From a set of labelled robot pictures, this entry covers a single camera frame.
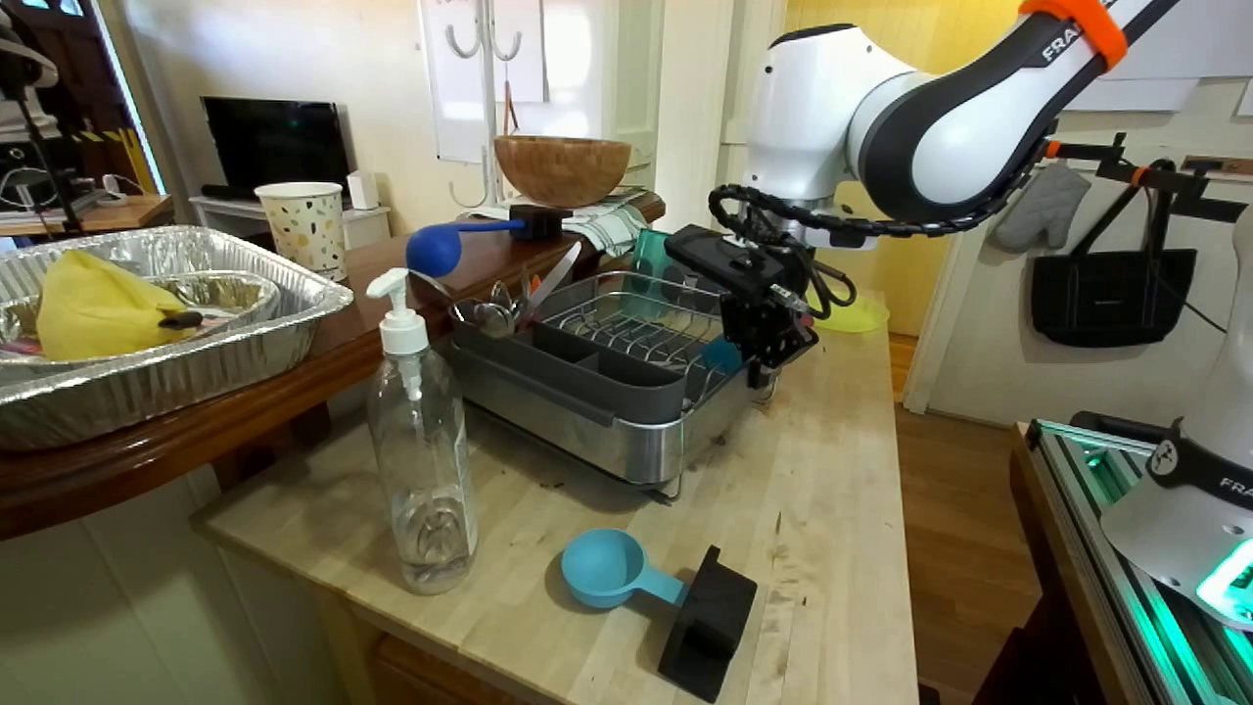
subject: blue measuring cup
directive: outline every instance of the blue measuring cup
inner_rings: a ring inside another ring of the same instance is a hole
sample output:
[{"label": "blue measuring cup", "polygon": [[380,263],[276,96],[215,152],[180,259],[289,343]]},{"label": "blue measuring cup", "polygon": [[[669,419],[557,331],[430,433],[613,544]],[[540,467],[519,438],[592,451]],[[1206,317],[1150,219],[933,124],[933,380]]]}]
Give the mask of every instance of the blue measuring cup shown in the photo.
[{"label": "blue measuring cup", "polygon": [[561,553],[561,574],[592,611],[622,605],[633,592],[677,605],[684,587],[677,574],[651,569],[643,544],[613,528],[581,534]]}]

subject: aluminum foil tray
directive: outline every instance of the aluminum foil tray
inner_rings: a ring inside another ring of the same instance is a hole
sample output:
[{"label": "aluminum foil tray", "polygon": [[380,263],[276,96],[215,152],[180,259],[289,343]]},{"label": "aluminum foil tray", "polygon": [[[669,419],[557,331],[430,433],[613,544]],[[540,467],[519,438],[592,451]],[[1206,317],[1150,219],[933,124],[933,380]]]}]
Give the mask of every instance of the aluminum foil tray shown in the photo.
[{"label": "aluminum foil tray", "polygon": [[149,227],[47,243],[0,259],[0,308],[38,296],[43,271],[61,249],[92,249],[142,279],[164,280],[201,271],[245,271],[276,284],[276,306],[262,321],[137,356],[52,369],[38,376],[32,376],[32,369],[0,369],[0,451],[85,441],[271,380],[309,356],[320,317],[351,301],[351,288],[245,239],[207,227]]}]

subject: metal grate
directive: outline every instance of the metal grate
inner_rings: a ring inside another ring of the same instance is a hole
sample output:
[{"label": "metal grate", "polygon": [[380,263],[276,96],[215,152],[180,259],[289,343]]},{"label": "metal grate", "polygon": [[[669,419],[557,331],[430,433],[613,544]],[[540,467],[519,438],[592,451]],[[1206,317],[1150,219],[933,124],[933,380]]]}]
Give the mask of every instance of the metal grate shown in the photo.
[{"label": "metal grate", "polygon": [[719,380],[738,372],[738,353],[731,339],[723,339],[719,296],[712,288],[629,271],[600,275],[583,284],[583,296],[569,292],[545,308],[540,321],[600,348],[684,376],[689,403],[705,398]]}]

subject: plastic water bottle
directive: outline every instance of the plastic water bottle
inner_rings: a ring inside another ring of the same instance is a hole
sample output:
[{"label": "plastic water bottle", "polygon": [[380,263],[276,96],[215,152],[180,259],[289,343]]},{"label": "plastic water bottle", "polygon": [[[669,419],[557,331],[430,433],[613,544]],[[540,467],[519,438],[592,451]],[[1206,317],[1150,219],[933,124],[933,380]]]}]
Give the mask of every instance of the plastic water bottle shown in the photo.
[{"label": "plastic water bottle", "polygon": [[369,432],[387,493],[400,574],[410,592],[447,592],[476,544],[466,478],[466,406],[428,321],[406,306],[406,271],[387,271],[369,296],[393,296],[380,321],[382,369],[369,398]]}]

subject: cabinet door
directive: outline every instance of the cabinet door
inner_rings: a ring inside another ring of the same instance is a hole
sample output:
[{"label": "cabinet door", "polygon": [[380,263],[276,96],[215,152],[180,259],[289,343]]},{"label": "cabinet door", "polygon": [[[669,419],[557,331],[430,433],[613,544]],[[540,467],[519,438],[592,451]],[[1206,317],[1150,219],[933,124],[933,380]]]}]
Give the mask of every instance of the cabinet door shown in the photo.
[{"label": "cabinet door", "polygon": [[454,668],[393,634],[380,634],[373,643],[373,688],[376,688],[376,705],[463,705],[463,702],[480,702],[480,705],[506,705],[515,702],[509,694],[501,694],[490,680],[476,680],[466,668]]}]

